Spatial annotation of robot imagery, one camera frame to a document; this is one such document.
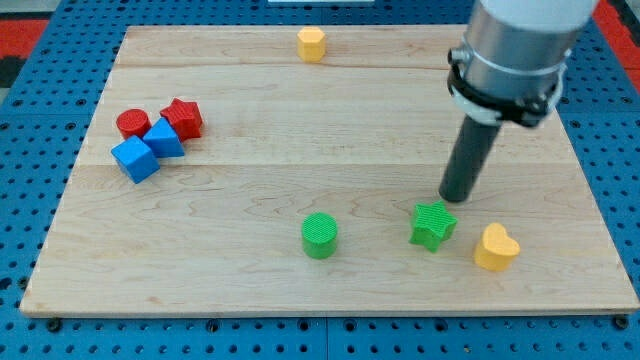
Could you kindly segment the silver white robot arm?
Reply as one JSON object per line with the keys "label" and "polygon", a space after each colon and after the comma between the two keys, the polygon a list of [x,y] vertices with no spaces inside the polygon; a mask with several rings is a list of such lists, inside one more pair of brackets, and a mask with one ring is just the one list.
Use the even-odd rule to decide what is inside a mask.
{"label": "silver white robot arm", "polygon": [[596,5],[477,0],[448,54],[447,86],[456,105],[482,126],[538,126],[562,96],[566,61]]}

